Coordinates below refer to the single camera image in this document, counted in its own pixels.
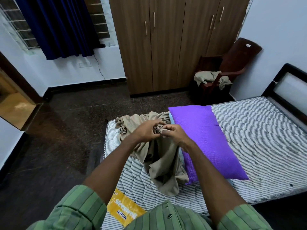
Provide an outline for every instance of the yellow label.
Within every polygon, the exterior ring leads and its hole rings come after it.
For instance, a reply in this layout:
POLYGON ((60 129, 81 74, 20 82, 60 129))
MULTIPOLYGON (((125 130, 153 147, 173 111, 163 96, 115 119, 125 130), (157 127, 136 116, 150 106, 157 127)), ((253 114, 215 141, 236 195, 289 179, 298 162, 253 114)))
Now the yellow label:
POLYGON ((106 208, 124 227, 146 212, 117 188, 106 208))

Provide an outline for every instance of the quilted mattress surface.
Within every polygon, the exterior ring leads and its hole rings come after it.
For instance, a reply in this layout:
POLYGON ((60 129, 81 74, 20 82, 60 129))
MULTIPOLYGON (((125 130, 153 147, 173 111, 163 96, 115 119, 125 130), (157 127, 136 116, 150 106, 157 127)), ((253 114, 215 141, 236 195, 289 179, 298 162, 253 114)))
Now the quilted mattress surface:
MULTIPOLYGON (((265 97, 212 106, 234 154, 249 177, 232 179, 236 191, 250 204, 307 191, 307 134, 265 97)), ((109 121, 104 147, 108 156, 118 145, 115 120, 109 121)), ((140 162, 129 157, 117 188, 144 210, 164 200, 208 214, 198 183, 183 185, 175 197, 160 193, 140 162)), ((109 213, 102 229, 122 229, 109 213)))

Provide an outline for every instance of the wardrobe door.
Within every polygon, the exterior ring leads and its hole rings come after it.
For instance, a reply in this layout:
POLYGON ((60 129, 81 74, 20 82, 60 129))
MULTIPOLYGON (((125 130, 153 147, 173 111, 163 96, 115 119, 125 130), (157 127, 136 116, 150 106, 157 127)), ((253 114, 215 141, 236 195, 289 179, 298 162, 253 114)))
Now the wardrobe door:
POLYGON ((176 88, 185 0, 149 0, 153 91, 176 88))
POLYGON ((207 51, 220 0, 186 0, 177 88, 189 85, 202 52, 207 51))
POLYGON ((152 92, 148 0, 109 0, 130 94, 152 92))
POLYGON ((206 56, 222 55, 236 41, 249 0, 221 0, 206 56))

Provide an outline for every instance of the blue curtain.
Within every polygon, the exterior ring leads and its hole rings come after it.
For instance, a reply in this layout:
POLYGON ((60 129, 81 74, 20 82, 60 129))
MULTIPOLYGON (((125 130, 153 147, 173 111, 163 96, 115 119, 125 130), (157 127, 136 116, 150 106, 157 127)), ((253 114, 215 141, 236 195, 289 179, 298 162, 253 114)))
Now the blue curtain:
POLYGON ((101 47, 84 0, 16 0, 48 60, 101 47))

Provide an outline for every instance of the hand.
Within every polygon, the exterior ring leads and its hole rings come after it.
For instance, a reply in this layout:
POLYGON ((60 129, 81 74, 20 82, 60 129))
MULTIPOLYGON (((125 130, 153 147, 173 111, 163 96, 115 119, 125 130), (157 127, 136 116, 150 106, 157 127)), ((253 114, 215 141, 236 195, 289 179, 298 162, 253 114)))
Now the hand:
POLYGON ((135 139, 137 143, 146 143, 153 139, 159 138, 159 133, 153 133, 154 127, 158 126, 158 124, 165 125, 165 123, 161 119, 148 120, 138 126, 131 134, 131 137, 135 139))
POLYGON ((170 131, 162 131, 161 135, 172 137, 173 141, 178 144, 183 151, 187 152, 187 147, 195 143, 178 124, 167 124, 162 127, 170 131))

